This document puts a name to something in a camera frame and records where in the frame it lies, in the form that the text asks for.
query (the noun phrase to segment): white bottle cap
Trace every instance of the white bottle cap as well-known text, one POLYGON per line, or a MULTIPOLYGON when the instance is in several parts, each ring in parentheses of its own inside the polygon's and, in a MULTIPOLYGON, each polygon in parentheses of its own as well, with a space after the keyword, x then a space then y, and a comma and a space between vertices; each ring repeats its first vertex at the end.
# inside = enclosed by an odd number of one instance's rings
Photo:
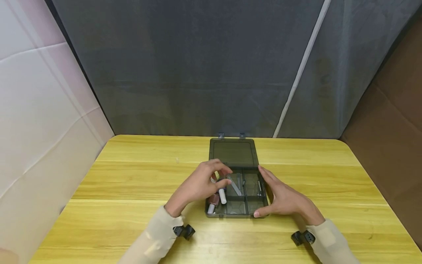
POLYGON ((226 200, 226 194, 224 193, 224 189, 221 188, 218 190, 218 193, 220 194, 220 201, 222 204, 226 204, 227 200, 226 200))
POLYGON ((214 208, 215 208, 215 205, 210 204, 210 206, 208 207, 207 214, 209 214, 209 215, 213 214, 214 213, 214 208))

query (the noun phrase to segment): gray fabric backdrop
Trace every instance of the gray fabric backdrop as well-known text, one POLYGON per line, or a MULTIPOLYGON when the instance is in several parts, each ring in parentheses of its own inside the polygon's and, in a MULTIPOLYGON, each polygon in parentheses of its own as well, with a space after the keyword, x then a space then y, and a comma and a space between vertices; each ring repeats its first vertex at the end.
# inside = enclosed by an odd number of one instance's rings
MULTIPOLYGON (((338 138, 422 0, 333 0, 279 137, 338 138)), ((323 0, 53 0, 115 134, 271 137, 323 0)))

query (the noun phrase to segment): wooden table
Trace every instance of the wooden table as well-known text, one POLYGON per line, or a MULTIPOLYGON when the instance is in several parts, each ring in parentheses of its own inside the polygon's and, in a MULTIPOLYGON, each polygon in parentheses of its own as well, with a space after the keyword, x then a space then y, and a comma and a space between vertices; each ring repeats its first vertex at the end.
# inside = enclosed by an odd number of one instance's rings
MULTIPOLYGON (((207 137, 116 136, 108 141, 31 260, 116 263, 180 183, 208 159, 207 137)), ((306 194, 363 263, 422 263, 422 254, 351 150, 337 140, 261 139, 261 165, 306 194)), ((191 241, 177 239, 161 263, 318 263, 296 247, 287 216, 209 219, 189 205, 191 241)))

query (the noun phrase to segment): hand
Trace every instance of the hand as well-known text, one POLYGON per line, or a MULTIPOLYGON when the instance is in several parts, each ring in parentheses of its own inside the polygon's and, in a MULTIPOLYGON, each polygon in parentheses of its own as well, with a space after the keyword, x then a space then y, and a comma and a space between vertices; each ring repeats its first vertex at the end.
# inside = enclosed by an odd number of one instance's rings
POLYGON ((205 200, 219 189, 231 184, 228 179, 212 183, 211 177, 215 178, 216 171, 220 176, 233 173, 219 159, 202 162, 170 197, 164 206, 167 212, 173 217, 178 217, 188 203, 205 200))
POLYGON ((261 217, 271 213, 279 215, 298 213, 303 217, 307 225, 318 226, 325 222, 321 212, 308 197, 281 182, 271 171, 261 166, 258 166, 258 169, 273 191, 274 201, 272 204, 256 210, 254 217, 261 217))

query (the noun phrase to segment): black clip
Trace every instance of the black clip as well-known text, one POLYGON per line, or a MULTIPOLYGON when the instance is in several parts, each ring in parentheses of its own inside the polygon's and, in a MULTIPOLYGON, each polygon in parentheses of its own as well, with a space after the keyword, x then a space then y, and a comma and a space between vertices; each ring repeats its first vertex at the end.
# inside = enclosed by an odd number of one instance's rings
POLYGON ((300 246, 304 242, 313 243, 315 242, 315 236, 306 230, 305 232, 301 233, 300 231, 297 231, 293 233, 291 236, 293 242, 296 244, 296 246, 300 246))
POLYGON ((189 240, 193 234, 195 234, 195 229, 190 225, 185 226, 175 226, 173 227, 173 232, 178 237, 184 237, 186 240, 189 240))

